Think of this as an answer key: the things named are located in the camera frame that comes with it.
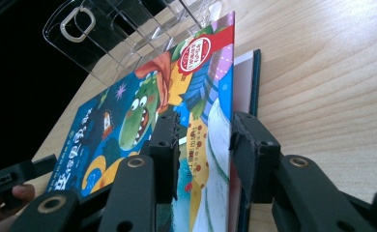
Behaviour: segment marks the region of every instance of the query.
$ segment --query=light wood surface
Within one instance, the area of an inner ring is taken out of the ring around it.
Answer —
[[[224,1],[235,54],[262,52],[258,118],[284,155],[316,161],[366,202],[377,191],[377,1]],[[89,75],[34,156],[59,155],[77,108],[106,88]],[[44,192],[49,175],[33,183]],[[253,205],[249,231],[276,231]]]

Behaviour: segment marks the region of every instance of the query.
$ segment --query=colorful book cover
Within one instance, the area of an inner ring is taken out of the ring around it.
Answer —
[[[109,185],[119,162],[150,139],[157,117],[177,111],[178,199],[159,207],[158,222],[164,222],[158,229],[227,231],[234,15],[212,22],[82,104],[46,191],[71,189],[81,198]]]

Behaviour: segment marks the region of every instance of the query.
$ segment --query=crocodile eye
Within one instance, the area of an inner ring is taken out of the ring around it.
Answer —
[[[135,110],[138,107],[139,99],[135,99],[133,103],[131,104],[130,109]]]
[[[144,107],[147,103],[147,96],[143,96],[143,98],[141,98],[140,100],[140,107]]]

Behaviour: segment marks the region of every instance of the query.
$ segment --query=book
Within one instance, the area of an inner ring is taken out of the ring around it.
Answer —
[[[71,189],[82,198],[110,185],[122,159],[150,139],[157,117],[176,111],[178,198],[159,206],[158,230],[227,231],[234,20],[231,12],[212,22],[82,104],[46,191]]]
[[[261,51],[248,51],[234,59],[233,111],[257,116]],[[249,205],[234,164],[230,169],[230,232],[248,231]]]

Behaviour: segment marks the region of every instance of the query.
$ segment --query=green crocodile illustration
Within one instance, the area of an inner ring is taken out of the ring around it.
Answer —
[[[119,136],[119,145],[123,150],[132,149],[149,125],[155,123],[159,100],[157,76],[154,74],[142,82],[123,121]]]

